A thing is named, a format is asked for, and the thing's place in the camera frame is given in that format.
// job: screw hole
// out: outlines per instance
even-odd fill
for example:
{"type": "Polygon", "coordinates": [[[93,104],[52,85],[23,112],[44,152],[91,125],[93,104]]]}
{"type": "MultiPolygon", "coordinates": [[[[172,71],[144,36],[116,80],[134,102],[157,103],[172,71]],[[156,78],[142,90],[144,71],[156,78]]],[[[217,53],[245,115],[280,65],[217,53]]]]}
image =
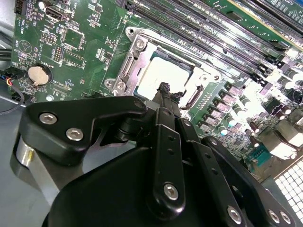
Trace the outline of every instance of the screw hole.
{"type": "Polygon", "coordinates": [[[163,110],[163,113],[164,113],[165,115],[167,115],[167,116],[170,116],[170,115],[171,115],[171,113],[170,113],[169,111],[167,111],[167,110],[163,110]]]}
{"type": "Polygon", "coordinates": [[[129,35],[134,35],[134,30],[130,28],[130,29],[127,30],[127,33],[129,35]]]}
{"type": "Polygon", "coordinates": [[[218,171],[217,171],[216,169],[214,169],[214,168],[212,168],[212,172],[213,172],[215,175],[218,175],[218,174],[219,174],[218,171]]]}
{"type": "Polygon", "coordinates": [[[167,151],[169,152],[170,155],[174,155],[175,152],[172,149],[167,149],[167,151]]]}

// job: green circuit board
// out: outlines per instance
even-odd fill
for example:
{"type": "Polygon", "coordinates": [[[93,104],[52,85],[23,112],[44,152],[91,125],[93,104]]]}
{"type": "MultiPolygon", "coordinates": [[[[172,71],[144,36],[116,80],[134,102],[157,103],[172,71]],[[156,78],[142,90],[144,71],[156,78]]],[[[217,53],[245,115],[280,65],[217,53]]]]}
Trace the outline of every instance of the green circuit board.
{"type": "MultiPolygon", "coordinates": [[[[297,50],[292,58],[297,63],[302,60],[300,45],[293,45],[294,41],[282,32],[277,35],[276,30],[250,17],[230,0],[62,0],[56,6],[68,11],[69,19],[60,22],[47,17],[38,3],[29,0],[26,14],[16,16],[11,62],[26,71],[35,63],[51,70],[52,81],[44,86],[33,86],[28,77],[13,81],[31,96],[32,102],[75,100],[96,94],[113,96],[104,81],[115,79],[119,73],[131,45],[125,29],[136,26],[162,34],[222,73],[222,81],[205,87],[187,115],[199,136],[216,136],[238,159],[246,158],[254,150],[244,132],[246,119],[239,121],[242,127],[237,129],[222,120],[220,124],[229,130],[225,137],[216,127],[206,132],[199,126],[227,82],[250,88],[260,104],[280,97],[291,109],[298,106],[286,99],[287,91],[281,87],[261,96],[262,88],[255,86],[249,75],[259,73],[258,64],[264,63],[267,55],[282,55],[268,41],[281,41],[297,50]],[[226,15],[231,11],[242,20],[228,19],[226,15]]],[[[260,118],[251,114],[249,118],[263,124],[261,131],[277,122],[277,118],[270,116],[260,118]]]]}

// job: hole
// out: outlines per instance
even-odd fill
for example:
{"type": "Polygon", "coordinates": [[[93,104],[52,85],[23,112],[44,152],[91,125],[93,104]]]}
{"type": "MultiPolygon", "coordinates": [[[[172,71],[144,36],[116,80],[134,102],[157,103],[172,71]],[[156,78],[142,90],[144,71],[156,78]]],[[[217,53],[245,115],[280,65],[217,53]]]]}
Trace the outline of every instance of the hole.
{"type": "Polygon", "coordinates": [[[134,101],[134,104],[139,108],[144,108],[144,104],[139,101],[134,101]]]}
{"type": "Polygon", "coordinates": [[[127,30],[127,33],[129,35],[134,35],[134,30],[130,28],[130,29],[127,30]]]}
{"type": "Polygon", "coordinates": [[[170,155],[174,155],[175,154],[175,152],[172,149],[170,149],[170,148],[167,149],[167,151],[169,152],[170,155]]]}
{"type": "Polygon", "coordinates": [[[163,113],[164,113],[165,115],[167,115],[167,116],[170,116],[170,115],[171,115],[171,113],[170,113],[168,110],[163,110],[163,113]]]}
{"type": "Polygon", "coordinates": [[[218,174],[219,174],[218,171],[217,171],[216,169],[214,169],[214,168],[212,168],[212,172],[213,172],[215,175],[218,175],[218,174]]]}

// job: silver screw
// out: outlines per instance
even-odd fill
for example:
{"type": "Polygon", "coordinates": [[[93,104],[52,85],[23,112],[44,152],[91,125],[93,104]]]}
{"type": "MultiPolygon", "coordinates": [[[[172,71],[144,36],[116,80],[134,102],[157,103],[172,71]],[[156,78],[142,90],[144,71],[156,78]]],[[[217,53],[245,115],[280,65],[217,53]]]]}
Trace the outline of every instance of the silver screw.
{"type": "Polygon", "coordinates": [[[83,139],[84,135],[83,135],[83,132],[80,129],[70,128],[66,131],[66,136],[70,140],[80,141],[81,139],[83,139]]]}
{"type": "Polygon", "coordinates": [[[184,120],[185,125],[190,126],[190,122],[188,120],[184,120]]]}
{"type": "Polygon", "coordinates": [[[280,214],[281,214],[283,220],[284,220],[287,224],[291,224],[291,223],[292,223],[291,220],[290,220],[290,218],[289,218],[283,211],[280,211],[280,214]]]}
{"type": "Polygon", "coordinates": [[[209,139],[209,140],[211,141],[212,144],[218,145],[218,144],[217,144],[217,141],[215,141],[213,138],[211,138],[211,139],[209,139]]]}
{"type": "Polygon", "coordinates": [[[39,116],[39,120],[43,124],[55,124],[57,122],[57,117],[51,113],[43,113],[39,116]]]}
{"type": "Polygon", "coordinates": [[[178,190],[170,183],[164,185],[164,193],[170,200],[177,200],[179,197],[178,190]]]}
{"type": "Polygon", "coordinates": [[[227,207],[227,212],[229,217],[231,217],[231,219],[236,223],[236,224],[241,224],[242,223],[242,218],[240,216],[240,214],[238,213],[238,211],[232,207],[232,206],[228,206],[227,207]]]}
{"type": "Polygon", "coordinates": [[[280,223],[279,217],[272,210],[268,210],[268,214],[274,222],[276,222],[277,224],[280,223]]]}
{"type": "Polygon", "coordinates": [[[111,87],[112,86],[112,82],[109,81],[109,80],[106,80],[105,81],[105,85],[108,86],[108,87],[111,87]]]}
{"type": "Polygon", "coordinates": [[[52,95],[47,95],[47,96],[46,96],[46,100],[47,100],[48,102],[53,101],[53,96],[52,96],[52,95]]]}
{"type": "Polygon", "coordinates": [[[136,47],[137,47],[139,50],[143,50],[144,47],[145,47],[145,43],[143,42],[143,40],[141,40],[141,39],[137,40],[137,42],[136,42],[136,47]]]}

